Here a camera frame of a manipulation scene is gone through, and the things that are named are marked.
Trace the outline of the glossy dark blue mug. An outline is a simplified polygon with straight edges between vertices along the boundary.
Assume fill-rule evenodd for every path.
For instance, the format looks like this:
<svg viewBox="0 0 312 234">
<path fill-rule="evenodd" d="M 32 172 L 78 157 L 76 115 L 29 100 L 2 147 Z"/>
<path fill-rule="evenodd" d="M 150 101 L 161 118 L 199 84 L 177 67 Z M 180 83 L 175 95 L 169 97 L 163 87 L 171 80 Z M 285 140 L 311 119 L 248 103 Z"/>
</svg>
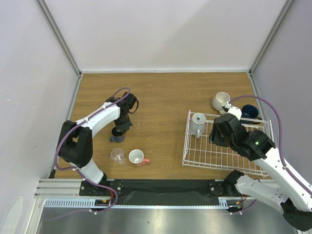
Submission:
<svg viewBox="0 0 312 234">
<path fill-rule="evenodd" d="M 241 111 L 243 118 L 262 120 L 262 118 L 259 116 L 258 108 L 253 105 L 250 104 L 244 105 Z"/>
</svg>

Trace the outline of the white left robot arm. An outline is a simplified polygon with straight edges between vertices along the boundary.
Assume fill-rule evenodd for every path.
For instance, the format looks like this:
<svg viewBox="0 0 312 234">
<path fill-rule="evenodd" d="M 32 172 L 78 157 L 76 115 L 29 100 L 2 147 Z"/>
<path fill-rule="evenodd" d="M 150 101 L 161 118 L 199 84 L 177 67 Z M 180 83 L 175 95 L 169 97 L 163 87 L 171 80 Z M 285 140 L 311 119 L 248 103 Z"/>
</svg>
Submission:
<svg viewBox="0 0 312 234">
<path fill-rule="evenodd" d="M 71 166 L 67 169 L 76 169 L 84 179 L 90 183 L 90 190 L 96 195 L 107 191 L 107 176 L 93 161 L 94 136 L 113 122 L 112 139 L 124 138 L 133 125 L 129 115 L 139 101 L 134 94 L 125 92 L 122 97 L 108 98 L 97 110 L 88 116 L 77 120 L 67 120 L 63 123 L 56 158 L 60 157 Z"/>
</svg>

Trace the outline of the light grey footed cup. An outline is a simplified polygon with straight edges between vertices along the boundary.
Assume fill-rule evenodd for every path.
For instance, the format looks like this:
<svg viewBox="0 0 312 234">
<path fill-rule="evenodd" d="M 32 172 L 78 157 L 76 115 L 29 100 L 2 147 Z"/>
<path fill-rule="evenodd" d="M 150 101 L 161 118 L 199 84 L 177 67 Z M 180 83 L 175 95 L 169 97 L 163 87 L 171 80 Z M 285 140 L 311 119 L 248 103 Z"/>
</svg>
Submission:
<svg viewBox="0 0 312 234">
<path fill-rule="evenodd" d="M 189 132 L 200 138 L 205 131 L 206 117 L 203 113 L 195 113 L 190 119 Z"/>
</svg>

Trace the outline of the small dark blue mug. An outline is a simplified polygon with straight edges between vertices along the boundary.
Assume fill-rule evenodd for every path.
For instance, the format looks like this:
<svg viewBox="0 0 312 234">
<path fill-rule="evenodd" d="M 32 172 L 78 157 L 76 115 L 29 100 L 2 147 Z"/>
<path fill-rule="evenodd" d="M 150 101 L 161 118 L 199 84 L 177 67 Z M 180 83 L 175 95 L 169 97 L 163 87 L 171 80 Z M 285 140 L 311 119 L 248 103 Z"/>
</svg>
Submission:
<svg viewBox="0 0 312 234">
<path fill-rule="evenodd" d="M 111 134 L 112 135 L 109 139 L 110 142 L 121 143 L 125 138 L 125 133 L 118 131 L 116 127 L 112 129 Z"/>
</svg>

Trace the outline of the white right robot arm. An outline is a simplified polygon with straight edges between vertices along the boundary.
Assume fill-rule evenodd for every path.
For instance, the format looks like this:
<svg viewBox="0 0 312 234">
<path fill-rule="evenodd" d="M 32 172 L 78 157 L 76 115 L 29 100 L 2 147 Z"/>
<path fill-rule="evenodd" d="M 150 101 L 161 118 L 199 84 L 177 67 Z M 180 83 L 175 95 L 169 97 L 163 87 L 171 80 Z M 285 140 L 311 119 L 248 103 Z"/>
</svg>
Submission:
<svg viewBox="0 0 312 234">
<path fill-rule="evenodd" d="M 210 143 L 229 147 L 254 162 L 279 185 L 274 189 L 233 170 L 225 178 L 224 190 L 230 196 L 248 195 L 279 211 L 284 219 L 300 231 L 312 228 L 312 186 L 282 158 L 275 143 L 260 130 L 247 131 L 232 114 L 213 122 Z"/>
</svg>

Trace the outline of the pink mug white inside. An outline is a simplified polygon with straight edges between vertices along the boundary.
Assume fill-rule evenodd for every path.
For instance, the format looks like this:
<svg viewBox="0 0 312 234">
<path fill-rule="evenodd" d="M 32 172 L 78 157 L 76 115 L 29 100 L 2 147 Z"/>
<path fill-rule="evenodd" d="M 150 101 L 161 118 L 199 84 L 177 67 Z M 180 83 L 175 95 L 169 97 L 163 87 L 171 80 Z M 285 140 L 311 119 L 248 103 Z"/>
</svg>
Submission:
<svg viewBox="0 0 312 234">
<path fill-rule="evenodd" d="M 136 166 L 150 163 L 150 160 L 145 158 L 144 153 L 139 149 L 134 149 L 129 153 L 129 161 Z"/>
</svg>

